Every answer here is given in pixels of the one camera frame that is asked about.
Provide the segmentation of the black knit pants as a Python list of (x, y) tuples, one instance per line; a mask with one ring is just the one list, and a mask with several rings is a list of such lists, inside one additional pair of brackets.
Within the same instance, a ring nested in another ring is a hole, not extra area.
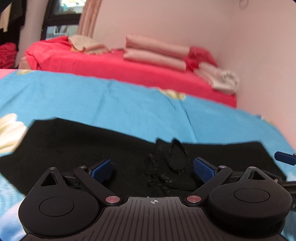
[(151, 143), (60, 118), (34, 121), (19, 147), (1, 157), (1, 174), (20, 193), (28, 194), (50, 167), (65, 173), (109, 159), (113, 169), (104, 184), (121, 198), (184, 197), (202, 184), (193, 170), (197, 157), (234, 171), (256, 166), (286, 179), (259, 142), (205, 145), (157, 139)]

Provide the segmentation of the blue floral bed sheet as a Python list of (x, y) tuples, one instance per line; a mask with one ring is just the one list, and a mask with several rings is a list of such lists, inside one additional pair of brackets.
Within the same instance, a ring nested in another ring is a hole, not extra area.
[(153, 142), (230, 144), (259, 141), (270, 155), (292, 153), (276, 127), (239, 109), (202, 98), (173, 99), (155, 88), (46, 71), (1, 70), (1, 115), (63, 118)]

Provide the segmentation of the cream rolled towel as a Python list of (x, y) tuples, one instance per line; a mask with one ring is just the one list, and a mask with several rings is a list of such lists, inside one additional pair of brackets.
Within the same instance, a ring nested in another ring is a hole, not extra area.
[(233, 71), (201, 62), (194, 73), (208, 83), (213, 90), (218, 90), (224, 94), (235, 94), (239, 89), (239, 78)]

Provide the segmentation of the red crumpled cloth in corner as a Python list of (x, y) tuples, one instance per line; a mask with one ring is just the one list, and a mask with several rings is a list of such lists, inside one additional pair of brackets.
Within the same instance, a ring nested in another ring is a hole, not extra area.
[(206, 62), (215, 67), (218, 66), (216, 60), (208, 50), (197, 46), (191, 46), (189, 48), (189, 54), (184, 61), (186, 63), (186, 69), (191, 71), (199, 68), (199, 64), (202, 62)]

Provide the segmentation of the red bed sheet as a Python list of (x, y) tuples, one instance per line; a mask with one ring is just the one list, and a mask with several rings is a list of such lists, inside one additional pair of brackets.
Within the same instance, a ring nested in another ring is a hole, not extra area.
[(32, 70), (72, 73), (82, 76), (115, 79), (118, 81), (160, 89), (172, 89), (236, 107), (236, 95), (213, 90), (201, 77), (191, 71), (124, 60), (123, 51), (90, 55), (73, 52), (66, 36), (35, 42), (25, 51)]

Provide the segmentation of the beige folded cloth left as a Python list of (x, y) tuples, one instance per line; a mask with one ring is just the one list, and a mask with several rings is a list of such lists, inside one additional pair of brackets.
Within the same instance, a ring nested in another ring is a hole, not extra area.
[(111, 52), (111, 49), (109, 49), (106, 45), (83, 35), (72, 35), (68, 37), (68, 42), (71, 44), (71, 50), (73, 52), (81, 52), (84, 54), (93, 55)]

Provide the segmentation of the red clothes pile at left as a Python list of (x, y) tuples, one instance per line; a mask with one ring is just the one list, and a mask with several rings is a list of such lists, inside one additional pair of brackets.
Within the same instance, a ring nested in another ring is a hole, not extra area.
[(16, 45), (7, 42), (0, 46), (0, 66), (1, 69), (9, 69), (15, 65), (16, 60)]

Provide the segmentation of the pink curtain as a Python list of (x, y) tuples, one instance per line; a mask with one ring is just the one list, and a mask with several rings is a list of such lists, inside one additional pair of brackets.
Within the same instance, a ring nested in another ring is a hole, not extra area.
[(87, 0), (78, 24), (77, 34), (93, 37), (94, 27), (100, 10), (102, 0)]

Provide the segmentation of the hanging clothes at left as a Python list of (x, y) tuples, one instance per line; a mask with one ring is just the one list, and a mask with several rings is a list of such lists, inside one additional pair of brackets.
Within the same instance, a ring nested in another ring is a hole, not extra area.
[(26, 10), (26, 0), (16, 0), (12, 2), (8, 30), (6, 32), (1, 30), (1, 45), (11, 42), (18, 47), (21, 27), (25, 24)]

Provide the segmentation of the dark window frame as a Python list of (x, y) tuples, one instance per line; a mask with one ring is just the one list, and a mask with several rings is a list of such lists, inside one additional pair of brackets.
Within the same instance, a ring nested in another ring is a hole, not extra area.
[(86, 1), (48, 1), (41, 40), (75, 34), (85, 4)]

